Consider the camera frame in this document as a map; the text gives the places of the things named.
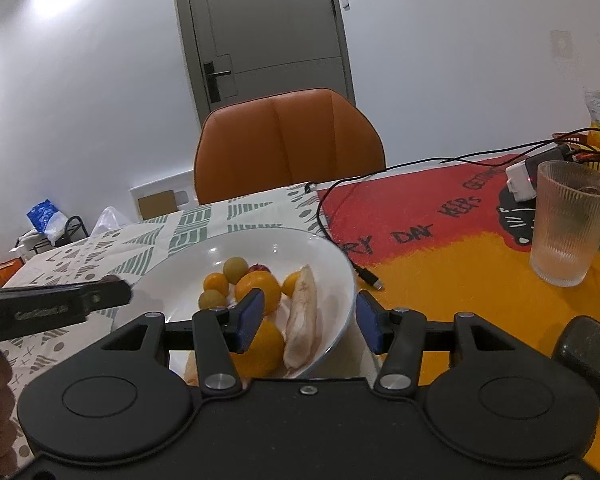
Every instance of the door frame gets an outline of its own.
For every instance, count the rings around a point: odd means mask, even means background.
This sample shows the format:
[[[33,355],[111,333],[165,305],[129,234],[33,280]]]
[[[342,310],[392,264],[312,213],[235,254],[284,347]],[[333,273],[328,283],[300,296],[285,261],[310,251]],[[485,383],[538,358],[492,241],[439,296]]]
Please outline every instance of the door frame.
[[[204,69],[198,42],[196,40],[196,29],[193,22],[193,9],[191,9],[190,0],[174,0],[176,5],[176,15],[180,25],[180,39],[182,40],[182,51],[184,54],[187,73],[189,73],[189,83],[193,93],[193,101],[198,111],[198,120],[200,125],[205,122],[206,117],[211,113],[209,107],[209,95],[205,85]],[[333,10],[335,11],[336,32],[338,35],[338,44],[340,47],[340,59],[344,70],[345,86],[347,89],[347,99],[354,106],[356,97],[353,91],[353,79],[351,76],[351,66],[349,62],[349,50],[347,49],[347,38],[344,31],[344,20],[342,19],[342,9],[340,0],[331,0]]]
[[[342,59],[342,68],[344,69],[344,83],[347,88],[347,100],[356,105],[356,95],[353,91],[353,78],[351,76],[351,64],[349,62],[349,49],[347,48],[347,36],[344,32],[344,19],[342,17],[342,6],[340,0],[331,0],[333,9],[336,12],[336,31],[338,33],[338,44],[340,45],[340,58]]]
[[[191,9],[190,0],[174,0],[176,4],[176,16],[180,29],[180,39],[182,40],[182,53],[189,74],[189,84],[193,94],[193,101],[198,111],[198,121],[200,126],[205,122],[206,117],[211,113],[209,107],[209,95],[206,91],[205,76],[198,51],[198,41],[196,40],[196,30],[193,25],[193,9]]]

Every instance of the table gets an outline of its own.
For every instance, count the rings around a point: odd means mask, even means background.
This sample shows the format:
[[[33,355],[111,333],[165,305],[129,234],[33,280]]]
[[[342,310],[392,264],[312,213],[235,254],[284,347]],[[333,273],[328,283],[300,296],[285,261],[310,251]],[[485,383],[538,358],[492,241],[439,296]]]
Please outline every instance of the table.
[[[528,264],[535,205],[512,199],[503,168],[438,166],[343,186],[325,212],[340,246],[384,281],[372,294],[385,308],[440,321],[475,312],[546,355],[573,317],[600,321],[600,253],[579,286],[540,280]],[[447,364],[446,353],[425,354],[420,384]],[[586,460],[600,470],[600,423]]]
[[[315,233],[315,206],[325,186],[306,195],[303,187],[200,206],[81,240],[35,257],[8,285],[97,280],[109,273],[134,283],[170,254],[222,232],[285,226]],[[325,212],[343,250],[384,281],[385,290],[373,294],[386,308],[408,306],[432,320],[470,310],[550,354],[572,317],[600,320],[600,254],[577,287],[540,280],[528,265],[534,208],[517,205],[504,187],[502,169],[444,165],[337,188]],[[4,343],[16,396],[23,383],[108,333],[114,316],[113,309],[94,313],[82,325]],[[352,328],[329,358],[318,375],[370,377],[376,371]],[[432,381],[446,363],[446,354],[426,354],[420,383]],[[18,435],[22,462],[30,451]],[[586,459],[600,469],[600,424]]]
[[[304,184],[274,189],[224,202],[202,205],[134,224],[103,235],[33,257],[7,286],[57,285],[99,280],[116,274],[129,283],[137,282],[165,258],[211,236],[244,229],[290,227],[317,232],[315,191],[304,193]],[[94,312],[80,325],[0,344],[13,367],[10,383],[16,398],[25,384],[49,367],[71,357],[111,330],[117,308]],[[369,376],[376,363],[359,331],[348,330],[314,372],[317,376]],[[31,452],[18,425],[15,449],[18,465]]]

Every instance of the glass cup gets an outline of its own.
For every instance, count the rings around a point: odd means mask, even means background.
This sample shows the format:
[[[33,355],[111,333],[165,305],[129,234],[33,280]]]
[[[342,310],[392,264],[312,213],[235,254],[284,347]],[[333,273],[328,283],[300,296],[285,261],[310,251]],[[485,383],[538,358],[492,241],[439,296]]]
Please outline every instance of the glass cup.
[[[600,246],[600,172],[548,160],[538,166],[530,263],[546,282],[575,286]]]

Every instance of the door handle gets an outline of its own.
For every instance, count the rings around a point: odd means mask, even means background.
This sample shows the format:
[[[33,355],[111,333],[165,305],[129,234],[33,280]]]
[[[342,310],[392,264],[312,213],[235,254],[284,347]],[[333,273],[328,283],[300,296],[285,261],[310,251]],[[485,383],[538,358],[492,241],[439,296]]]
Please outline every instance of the door handle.
[[[212,103],[219,103],[220,91],[218,90],[217,78],[223,75],[231,75],[231,70],[224,70],[223,72],[215,72],[214,62],[210,61],[203,65],[205,69],[206,88],[209,92],[209,100]]]

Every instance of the gray door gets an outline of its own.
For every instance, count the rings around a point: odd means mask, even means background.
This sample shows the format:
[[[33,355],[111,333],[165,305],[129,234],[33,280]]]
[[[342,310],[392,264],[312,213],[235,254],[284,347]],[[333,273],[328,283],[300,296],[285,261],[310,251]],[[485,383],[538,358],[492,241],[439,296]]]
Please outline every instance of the gray door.
[[[189,3],[200,64],[189,72],[202,76],[209,110],[305,88],[331,88],[352,99],[344,34],[336,25],[340,9],[333,0]],[[187,56],[188,64],[193,57]],[[192,86],[198,101],[202,86],[198,92]]]

